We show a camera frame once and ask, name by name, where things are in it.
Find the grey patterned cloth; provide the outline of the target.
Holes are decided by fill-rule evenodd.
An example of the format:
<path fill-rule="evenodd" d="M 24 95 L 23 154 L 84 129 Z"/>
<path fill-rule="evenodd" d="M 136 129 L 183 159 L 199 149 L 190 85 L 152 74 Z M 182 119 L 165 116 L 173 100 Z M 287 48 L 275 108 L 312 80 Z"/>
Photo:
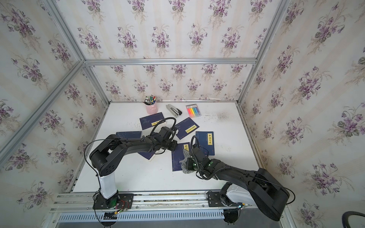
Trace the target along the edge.
<path fill-rule="evenodd" d="M 190 158 L 190 154 L 189 154 L 189 151 L 183 149 L 183 155 L 184 155 L 184 158 L 179 162 L 180 165 L 181 165 L 181 169 L 182 169 L 182 172 L 184 174 L 190 174 L 190 173 L 193 173 L 193 171 L 191 170 L 188 170 L 188 166 L 187 166 L 187 161 L 188 161 L 188 158 Z"/>

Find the blue book yellow label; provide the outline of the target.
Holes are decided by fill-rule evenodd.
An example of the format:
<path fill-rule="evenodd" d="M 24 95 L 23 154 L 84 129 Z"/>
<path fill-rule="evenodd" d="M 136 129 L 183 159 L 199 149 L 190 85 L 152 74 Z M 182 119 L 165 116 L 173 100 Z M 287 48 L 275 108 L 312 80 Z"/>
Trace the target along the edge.
<path fill-rule="evenodd" d="M 183 149 L 189 151 L 190 153 L 190 144 L 186 143 L 179 143 L 175 150 L 172 152 L 172 171 L 181 171 L 180 161 L 184 158 Z"/>

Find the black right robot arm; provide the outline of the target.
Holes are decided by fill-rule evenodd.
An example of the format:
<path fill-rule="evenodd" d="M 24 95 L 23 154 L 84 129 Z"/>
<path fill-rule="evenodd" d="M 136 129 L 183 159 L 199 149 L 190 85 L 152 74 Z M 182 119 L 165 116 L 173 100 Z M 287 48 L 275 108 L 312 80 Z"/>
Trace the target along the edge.
<path fill-rule="evenodd" d="M 234 189 L 243 189 L 266 217 L 279 221 L 290 198 L 288 190 L 280 184 L 267 170 L 259 168 L 249 171 L 230 166 L 218 159 L 211 159 L 199 147 L 189 152 L 182 162 L 188 171 L 195 171 L 199 178 L 226 181 L 220 191 L 223 205 L 230 207 L 244 203 L 244 196 L 234 193 Z"/>

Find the blue book under left arm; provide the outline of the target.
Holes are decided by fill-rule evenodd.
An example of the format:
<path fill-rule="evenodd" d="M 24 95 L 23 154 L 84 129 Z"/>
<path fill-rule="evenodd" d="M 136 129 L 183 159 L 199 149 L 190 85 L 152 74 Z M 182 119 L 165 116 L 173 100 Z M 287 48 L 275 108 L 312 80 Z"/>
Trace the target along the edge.
<path fill-rule="evenodd" d="M 155 152 L 139 152 L 138 154 L 149 161 L 155 156 Z"/>

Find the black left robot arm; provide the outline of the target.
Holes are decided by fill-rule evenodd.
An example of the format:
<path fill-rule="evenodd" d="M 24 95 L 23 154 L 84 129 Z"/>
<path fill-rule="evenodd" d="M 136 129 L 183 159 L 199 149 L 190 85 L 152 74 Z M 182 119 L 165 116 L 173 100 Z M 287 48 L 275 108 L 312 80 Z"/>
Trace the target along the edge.
<path fill-rule="evenodd" d="M 114 172 L 124 156 L 135 153 L 154 154 L 159 150 L 173 152 L 177 147 L 174 139 L 176 131 L 176 127 L 163 126 L 159 132 L 152 132 L 139 139 L 124 139 L 116 135 L 104 139 L 89 155 L 91 165 L 98 173 L 102 197 L 109 200 L 118 193 Z"/>

